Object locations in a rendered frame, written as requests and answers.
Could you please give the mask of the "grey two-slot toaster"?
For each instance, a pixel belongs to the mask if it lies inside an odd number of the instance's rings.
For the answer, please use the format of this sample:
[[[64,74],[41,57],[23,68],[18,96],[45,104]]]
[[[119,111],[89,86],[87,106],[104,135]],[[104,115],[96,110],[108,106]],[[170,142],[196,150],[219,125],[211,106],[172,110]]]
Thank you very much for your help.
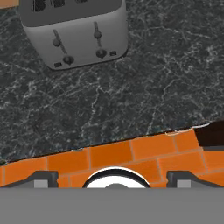
[[[126,0],[19,0],[18,12],[51,69],[115,60],[128,50]]]

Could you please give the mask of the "dark brown open drawer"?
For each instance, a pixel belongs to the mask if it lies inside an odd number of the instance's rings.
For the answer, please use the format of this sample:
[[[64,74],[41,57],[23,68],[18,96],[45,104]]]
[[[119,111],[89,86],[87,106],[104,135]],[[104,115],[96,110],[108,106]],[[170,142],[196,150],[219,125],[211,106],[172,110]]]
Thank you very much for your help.
[[[211,122],[195,128],[194,132],[199,146],[205,151],[224,151],[224,121]]]

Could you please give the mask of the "light wooden board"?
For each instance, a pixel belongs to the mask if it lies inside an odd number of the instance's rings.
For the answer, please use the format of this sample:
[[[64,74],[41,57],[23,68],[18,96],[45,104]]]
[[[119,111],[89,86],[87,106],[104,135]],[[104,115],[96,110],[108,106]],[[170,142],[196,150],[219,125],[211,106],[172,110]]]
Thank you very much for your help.
[[[19,5],[19,0],[0,0],[0,9],[15,7]]]

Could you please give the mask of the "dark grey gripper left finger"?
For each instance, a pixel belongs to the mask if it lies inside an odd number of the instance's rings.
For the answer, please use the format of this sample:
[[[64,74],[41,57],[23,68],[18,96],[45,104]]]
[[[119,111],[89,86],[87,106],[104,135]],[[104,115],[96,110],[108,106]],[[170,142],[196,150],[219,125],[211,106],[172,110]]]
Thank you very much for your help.
[[[59,174],[56,171],[35,171],[29,177],[10,183],[7,188],[58,188]]]

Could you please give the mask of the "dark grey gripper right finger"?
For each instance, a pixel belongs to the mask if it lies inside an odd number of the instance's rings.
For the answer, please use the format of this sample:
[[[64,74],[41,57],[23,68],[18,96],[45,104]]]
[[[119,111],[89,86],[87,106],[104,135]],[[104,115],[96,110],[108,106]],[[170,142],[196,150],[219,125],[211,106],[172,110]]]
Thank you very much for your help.
[[[168,171],[166,173],[166,178],[168,180],[166,184],[168,188],[221,187],[220,185],[215,184],[213,182],[198,178],[190,171]]]

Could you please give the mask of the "white and black round thing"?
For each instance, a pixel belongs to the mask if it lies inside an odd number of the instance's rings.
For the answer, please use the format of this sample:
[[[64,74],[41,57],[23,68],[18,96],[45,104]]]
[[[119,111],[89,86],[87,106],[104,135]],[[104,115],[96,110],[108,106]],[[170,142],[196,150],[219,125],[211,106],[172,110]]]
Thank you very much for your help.
[[[150,188],[150,183],[136,171],[121,166],[110,166],[91,174],[83,188]]]

